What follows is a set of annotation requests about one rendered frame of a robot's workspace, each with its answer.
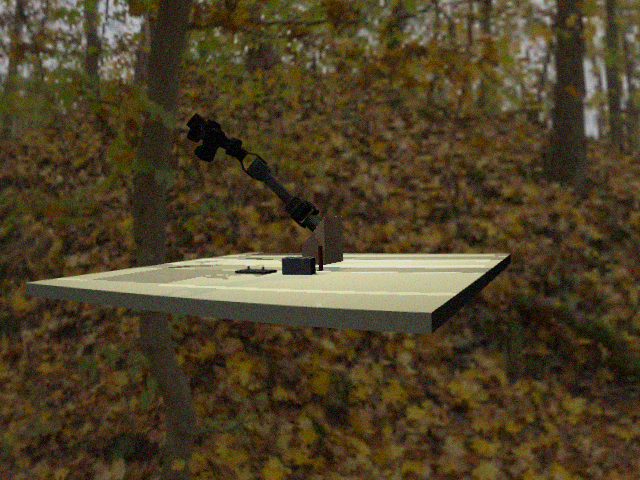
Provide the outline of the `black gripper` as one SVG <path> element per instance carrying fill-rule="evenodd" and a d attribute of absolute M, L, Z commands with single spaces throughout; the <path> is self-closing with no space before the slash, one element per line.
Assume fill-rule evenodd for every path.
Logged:
<path fill-rule="evenodd" d="M 205 144 L 215 148 L 218 150 L 218 147 L 226 149 L 225 154 L 230 155 L 232 157 L 237 157 L 239 150 L 242 146 L 242 140 L 235 139 L 231 137 L 229 144 L 223 141 L 223 132 L 219 132 L 213 128 L 210 128 L 209 131 L 204 130 L 203 125 L 198 124 L 196 122 L 192 123 L 190 131 L 187 135 L 187 139 L 198 143 L 199 140 L 205 140 Z M 206 133 L 206 134 L 205 134 Z M 222 146 L 221 144 L 225 145 Z"/>

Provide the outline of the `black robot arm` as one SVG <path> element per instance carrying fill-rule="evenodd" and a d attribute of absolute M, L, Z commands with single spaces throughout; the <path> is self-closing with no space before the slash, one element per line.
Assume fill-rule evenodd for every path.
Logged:
<path fill-rule="evenodd" d="M 190 119 L 189 122 L 186 123 L 186 125 L 191 128 L 193 122 L 205 126 L 204 130 L 206 131 L 209 131 L 210 128 L 213 128 L 219 132 L 221 131 L 221 127 L 218 122 L 214 120 L 211 121 L 209 119 L 208 121 L 206 121 L 197 113 L 195 113 L 195 115 Z M 229 144 L 230 140 L 228 137 L 226 137 L 225 133 L 222 138 L 224 142 Z M 214 160 L 215 152 L 217 151 L 217 149 L 206 145 L 206 141 L 204 140 L 202 141 L 202 145 L 196 146 L 194 155 L 196 155 L 196 157 L 199 159 L 211 162 L 212 160 Z M 242 170 L 246 172 L 251 178 L 256 179 L 260 182 L 264 182 L 286 204 L 285 209 L 290 214 L 290 217 L 301 227 L 306 228 L 307 226 L 313 232 L 321 222 L 321 219 L 317 216 L 317 214 L 319 213 L 319 209 L 310 201 L 293 196 L 277 179 L 275 179 L 271 175 L 271 168 L 267 165 L 267 162 L 257 153 L 255 153 L 254 155 L 258 156 L 260 159 L 256 158 L 246 170 L 243 166 L 242 159 L 244 159 L 247 154 L 253 155 L 253 153 L 247 152 L 246 149 L 242 147 L 240 148 L 237 157 L 235 157 L 238 161 L 240 161 Z M 313 211 L 310 213 L 311 208 L 313 209 Z M 307 215 L 308 217 L 301 223 L 301 221 Z"/>

